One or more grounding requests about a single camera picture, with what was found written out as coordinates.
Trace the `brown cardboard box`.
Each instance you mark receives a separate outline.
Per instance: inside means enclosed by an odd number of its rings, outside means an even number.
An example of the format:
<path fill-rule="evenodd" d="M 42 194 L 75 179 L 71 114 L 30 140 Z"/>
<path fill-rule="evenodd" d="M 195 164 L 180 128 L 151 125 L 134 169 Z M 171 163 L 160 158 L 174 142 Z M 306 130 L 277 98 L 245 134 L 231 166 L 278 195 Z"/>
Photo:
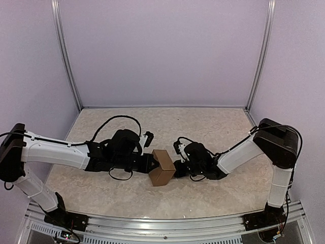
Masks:
<path fill-rule="evenodd" d="M 158 166 L 149 172 L 149 178 L 154 187 L 165 186 L 173 178 L 176 168 L 166 150 L 154 149 L 152 154 Z"/>

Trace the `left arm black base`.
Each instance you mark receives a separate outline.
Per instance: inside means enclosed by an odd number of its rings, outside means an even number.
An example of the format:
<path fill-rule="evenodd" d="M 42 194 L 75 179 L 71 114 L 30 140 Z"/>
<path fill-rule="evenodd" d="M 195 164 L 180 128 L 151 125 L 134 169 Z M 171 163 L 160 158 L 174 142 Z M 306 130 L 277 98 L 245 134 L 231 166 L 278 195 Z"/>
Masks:
<path fill-rule="evenodd" d="M 58 201 L 57 209 L 48 212 L 45 211 L 45 223 L 61 226 L 69 230 L 85 232 L 89 216 L 67 211 L 60 194 L 55 192 L 55 196 Z"/>

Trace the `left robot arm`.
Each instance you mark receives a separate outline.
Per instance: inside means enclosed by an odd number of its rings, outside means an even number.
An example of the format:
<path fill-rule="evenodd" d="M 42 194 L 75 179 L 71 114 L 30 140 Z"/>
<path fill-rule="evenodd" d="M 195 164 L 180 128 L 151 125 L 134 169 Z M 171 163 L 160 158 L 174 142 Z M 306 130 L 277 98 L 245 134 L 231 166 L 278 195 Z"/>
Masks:
<path fill-rule="evenodd" d="M 153 139 L 146 132 L 139 136 L 135 132 L 117 130 L 111 139 L 73 143 L 41 137 L 25 130 L 24 124 L 16 124 L 3 134 L 1 143 L 1 180 L 21 189 L 35 201 L 60 226 L 71 221 L 62 197 L 49 190 L 28 168 L 28 162 L 41 162 L 69 166 L 86 172 L 111 172 L 122 169 L 148 174 L 159 166 L 153 154 L 144 152 Z"/>

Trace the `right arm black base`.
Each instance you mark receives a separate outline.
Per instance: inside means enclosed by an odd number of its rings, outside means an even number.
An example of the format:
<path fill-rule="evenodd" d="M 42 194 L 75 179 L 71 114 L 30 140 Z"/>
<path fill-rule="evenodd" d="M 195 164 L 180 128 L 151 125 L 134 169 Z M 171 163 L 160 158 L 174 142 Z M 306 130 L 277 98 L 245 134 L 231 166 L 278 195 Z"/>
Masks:
<path fill-rule="evenodd" d="M 277 224 L 284 224 L 286 214 L 283 206 L 280 208 L 269 206 L 267 203 L 265 209 L 259 212 L 247 213 L 243 217 L 246 231 L 265 228 Z"/>

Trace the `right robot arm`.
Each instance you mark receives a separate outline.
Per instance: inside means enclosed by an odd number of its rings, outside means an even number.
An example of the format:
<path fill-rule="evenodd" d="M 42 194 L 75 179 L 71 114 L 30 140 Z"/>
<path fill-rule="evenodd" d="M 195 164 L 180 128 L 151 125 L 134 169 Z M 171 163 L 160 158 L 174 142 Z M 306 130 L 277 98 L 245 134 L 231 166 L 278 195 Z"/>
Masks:
<path fill-rule="evenodd" d="M 191 141 L 184 145 L 177 140 L 174 149 L 181 159 L 174 162 L 174 177 L 201 175 L 209 180 L 221 180 L 248 161 L 265 155 L 273 165 L 273 176 L 265 210 L 259 220 L 270 226 L 283 213 L 302 146 L 303 138 L 296 128 L 264 118 L 244 139 L 223 152 L 214 154 L 202 143 Z"/>

